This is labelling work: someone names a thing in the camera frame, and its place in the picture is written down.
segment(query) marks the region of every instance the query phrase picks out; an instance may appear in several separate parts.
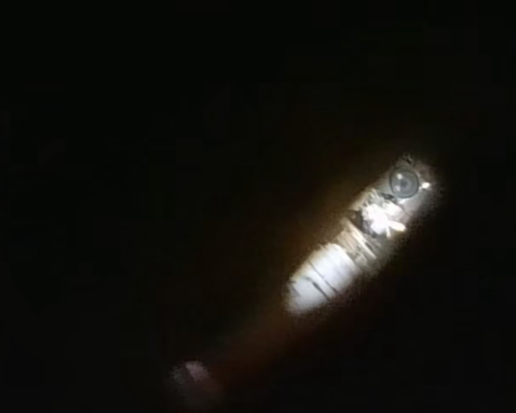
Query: dark space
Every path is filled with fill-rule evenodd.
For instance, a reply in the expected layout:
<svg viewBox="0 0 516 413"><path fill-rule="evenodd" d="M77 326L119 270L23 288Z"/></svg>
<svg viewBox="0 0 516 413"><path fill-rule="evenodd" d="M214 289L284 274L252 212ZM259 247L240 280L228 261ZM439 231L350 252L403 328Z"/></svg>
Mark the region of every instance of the dark space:
<svg viewBox="0 0 516 413"><path fill-rule="evenodd" d="M516 29L193 25L0 67L0 411L182 411L165 372L411 151L421 230L220 410L516 411Z"/></svg>

